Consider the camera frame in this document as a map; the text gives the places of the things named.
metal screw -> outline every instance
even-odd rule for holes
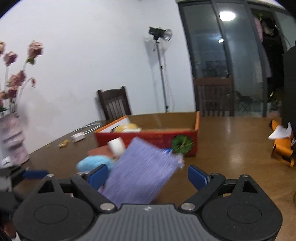
[[[186,211],[192,211],[195,209],[195,205],[193,203],[186,202],[181,205],[181,208]]]
[[[100,205],[100,209],[102,209],[104,211],[111,211],[114,208],[115,208],[115,205],[113,203],[110,203],[110,202],[105,202],[105,203]]]

dried rose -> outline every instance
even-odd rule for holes
[[[6,66],[8,67],[9,65],[11,65],[12,63],[14,63],[17,59],[17,54],[10,51],[9,53],[5,54],[3,57],[3,60],[6,64]]]
[[[34,59],[38,55],[42,55],[42,54],[43,54],[43,44],[33,40],[32,43],[30,43],[28,48],[29,58]]]
[[[18,90],[18,86],[13,86],[8,88],[8,97],[10,99],[15,98],[17,96],[17,90]]]
[[[25,72],[21,70],[20,72],[18,72],[17,74],[13,74],[9,78],[7,85],[8,87],[21,86],[22,83],[25,81],[25,78],[26,78]]]
[[[5,52],[5,43],[0,42],[0,56]]]
[[[31,78],[31,83],[32,83],[31,87],[34,88],[36,85],[36,80],[34,78]]]
[[[5,93],[5,91],[1,91],[1,92],[0,92],[0,99],[4,99],[4,100],[8,99],[8,96],[7,96],[7,94]]]

light blue plush toy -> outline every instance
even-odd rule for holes
[[[115,166],[115,162],[108,156],[88,156],[77,163],[76,168],[79,172],[91,172],[102,164],[108,167],[109,172]]]

light stand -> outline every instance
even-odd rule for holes
[[[166,29],[163,30],[161,28],[152,28],[150,27],[149,29],[149,34],[154,35],[154,40],[156,43],[156,50],[157,50],[157,56],[158,56],[158,62],[159,62],[159,70],[160,70],[160,77],[161,77],[161,83],[163,86],[163,98],[164,98],[164,102],[165,102],[165,112],[168,112],[168,102],[167,102],[167,96],[166,96],[166,92],[165,92],[165,79],[163,76],[163,66],[161,65],[161,56],[160,56],[160,51],[159,51],[159,44],[160,42],[158,42],[159,38],[163,38],[165,41],[169,41],[172,37],[172,31],[170,29]]]

green round object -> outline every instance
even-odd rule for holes
[[[193,141],[189,136],[177,135],[172,139],[171,147],[174,152],[186,154],[193,148]]]

